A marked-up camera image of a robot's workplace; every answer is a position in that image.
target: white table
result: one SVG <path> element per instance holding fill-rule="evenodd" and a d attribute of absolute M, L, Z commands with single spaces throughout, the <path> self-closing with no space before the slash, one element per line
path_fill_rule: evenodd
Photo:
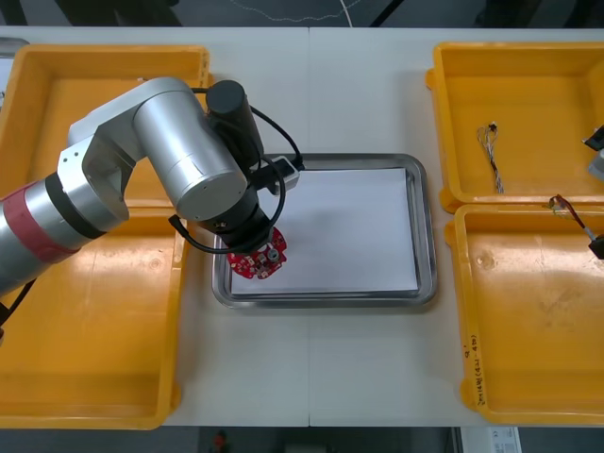
<path fill-rule="evenodd" d="M 450 216 L 424 73 L 442 41 L 601 41 L 601 30 L 3 27 L 55 43 L 194 43 L 217 78 L 245 86 L 306 153 L 407 153 L 428 173 L 439 291 L 426 310 L 257 310 L 221 306 L 210 257 L 187 263 L 180 408 L 170 425 L 477 426 L 462 377 Z M 262 122 L 270 152 L 287 145 Z"/>

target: red component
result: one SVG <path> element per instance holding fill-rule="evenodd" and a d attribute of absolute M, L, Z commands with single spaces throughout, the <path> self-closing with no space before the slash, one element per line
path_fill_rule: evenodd
<path fill-rule="evenodd" d="M 258 277 L 260 280 L 264 280 L 274 274 L 287 261 L 287 258 L 283 254 L 286 248 L 287 243 L 283 235 L 278 229 L 273 228 L 273 240 L 264 246 L 262 250 L 254 252 L 251 255 L 229 253 L 226 257 L 228 258 L 231 270 L 235 274 L 245 278 Z M 275 254 L 272 250 L 278 252 L 277 260 L 270 260 L 269 254 Z"/>
<path fill-rule="evenodd" d="M 4 216 L 13 234 L 38 260 L 55 263 L 71 257 L 77 250 L 55 243 L 34 220 L 25 202 L 25 191 L 29 184 L 4 198 Z"/>

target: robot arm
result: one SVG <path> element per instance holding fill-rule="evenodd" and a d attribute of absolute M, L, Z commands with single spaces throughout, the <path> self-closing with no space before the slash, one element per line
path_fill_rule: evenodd
<path fill-rule="evenodd" d="M 252 166 L 265 159 L 260 135 L 243 88 L 232 81 L 215 87 L 208 115 L 184 82 L 158 78 L 74 123 L 57 172 L 0 201 L 0 296 L 126 221 L 126 186 L 145 158 L 180 217 L 227 246 L 245 248 L 260 237 L 242 251 L 269 242 L 257 190 L 271 178 L 252 183 Z M 286 161 L 284 176 L 295 181 Z"/>

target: yellow plastic bin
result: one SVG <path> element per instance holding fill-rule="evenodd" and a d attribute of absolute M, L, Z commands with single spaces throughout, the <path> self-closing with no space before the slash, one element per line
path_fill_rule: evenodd
<path fill-rule="evenodd" d="M 604 231 L 604 208 L 579 215 Z M 445 228 L 464 403 L 498 424 L 604 424 L 604 261 L 572 220 L 467 205 Z"/>
<path fill-rule="evenodd" d="M 443 207 L 604 202 L 581 140 L 604 125 L 604 43 L 443 43 L 427 73 L 440 140 Z M 495 121 L 495 177 L 477 130 Z"/>
<path fill-rule="evenodd" d="M 207 87 L 208 61 L 198 46 L 25 47 L 0 113 L 0 196 L 56 171 L 91 110 L 148 78 Z M 6 323 L 0 428 L 155 428 L 177 406 L 184 242 L 148 162 L 126 202 L 131 219 L 43 274 Z"/>

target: red band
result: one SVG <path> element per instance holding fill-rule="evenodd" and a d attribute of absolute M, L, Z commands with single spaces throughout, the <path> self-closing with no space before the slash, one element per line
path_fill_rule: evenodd
<path fill-rule="evenodd" d="M 7 196 L 4 202 L 4 216 L 12 233 L 40 261 L 55 263 L 71 257 L 77 250 L 70 250 L 51 239 L 34 220 L 25 202 L 25 186 Z"/>

